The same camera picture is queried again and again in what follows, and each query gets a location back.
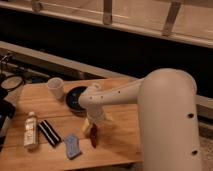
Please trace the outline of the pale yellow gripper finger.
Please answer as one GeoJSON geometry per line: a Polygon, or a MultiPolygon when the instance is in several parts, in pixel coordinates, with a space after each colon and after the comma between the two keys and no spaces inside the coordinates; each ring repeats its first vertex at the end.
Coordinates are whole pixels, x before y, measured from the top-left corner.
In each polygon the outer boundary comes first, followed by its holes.
{"type": "Polygon", "coordinates": [[[85,119],[83,127],[82,127],[82,132],[86,137],[89,136],[91,128],[92,128],[92,124],[88,121],[88,119],[85,119]]]}

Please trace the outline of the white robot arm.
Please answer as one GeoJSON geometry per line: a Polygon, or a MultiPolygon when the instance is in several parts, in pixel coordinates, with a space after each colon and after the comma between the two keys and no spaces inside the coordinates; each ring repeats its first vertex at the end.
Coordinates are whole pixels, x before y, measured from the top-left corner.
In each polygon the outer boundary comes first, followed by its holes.
{"type": "Polygon", "coordinates": [[[92,84],[79,104],[91,123],[104,119],[104,105],[138,106],[143,171],[202,171],[196,91],[190,74],[166,68],[105,91],[92,84]]]}

